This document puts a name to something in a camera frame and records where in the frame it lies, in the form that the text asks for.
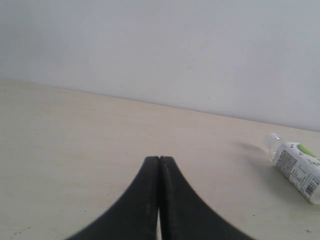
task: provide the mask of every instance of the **bottle label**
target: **bottle label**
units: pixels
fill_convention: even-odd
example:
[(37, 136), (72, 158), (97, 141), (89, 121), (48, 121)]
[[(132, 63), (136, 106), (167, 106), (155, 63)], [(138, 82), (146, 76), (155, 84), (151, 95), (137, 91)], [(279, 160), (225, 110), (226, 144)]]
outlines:
[(273, 164), (310, 200), (320, 184), (320, 159), (298, 142), (286, 142), (276, 151)]

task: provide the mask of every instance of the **table surface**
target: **table surface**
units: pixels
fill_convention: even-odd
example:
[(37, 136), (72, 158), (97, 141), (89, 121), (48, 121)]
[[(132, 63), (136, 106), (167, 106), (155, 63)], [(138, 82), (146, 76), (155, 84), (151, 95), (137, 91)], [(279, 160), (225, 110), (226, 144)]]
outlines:
[(319, 239), (320, 206), (272, 167), (262, 145), (271, 132), (320, 154), (318, 132), (2, 79), (0, 239), (65, 239), (154, 155), (173, 156), (199, 196), (250, 236)]

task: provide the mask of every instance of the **white wall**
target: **white wall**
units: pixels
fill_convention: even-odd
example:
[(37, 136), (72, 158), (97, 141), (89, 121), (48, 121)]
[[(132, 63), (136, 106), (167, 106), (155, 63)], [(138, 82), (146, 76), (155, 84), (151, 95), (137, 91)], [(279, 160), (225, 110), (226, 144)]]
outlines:
[(1, 0), (0, 77), (320, 131), (318, 0)]

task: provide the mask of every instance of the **barcode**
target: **barcode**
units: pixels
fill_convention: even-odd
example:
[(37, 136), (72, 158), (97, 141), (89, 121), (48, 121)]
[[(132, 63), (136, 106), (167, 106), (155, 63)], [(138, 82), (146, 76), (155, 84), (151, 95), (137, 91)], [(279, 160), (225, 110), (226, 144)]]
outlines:
[(285, 178), (289, 179), (292, 168), (297, 163), (297, 160), (291, 156), (286, 150), (283, 150), (275, 167), (282, 173)]
[(316, 176), (313, 177), (309, 185), (306, 187), (305, 193), (311, 197), (311, 195), (314, 193), (319, 184), (319, 178), (317, 178)]

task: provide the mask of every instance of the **plastic bottle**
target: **plastic bottle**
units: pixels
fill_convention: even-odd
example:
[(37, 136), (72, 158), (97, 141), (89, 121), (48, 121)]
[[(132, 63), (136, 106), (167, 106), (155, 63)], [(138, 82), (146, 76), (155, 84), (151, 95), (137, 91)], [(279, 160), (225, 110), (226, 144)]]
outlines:
[(263, 138), (272, 164), (312, 204), (320, 204), (320, 159), (298, 142), (285, 142), (276, 133)]

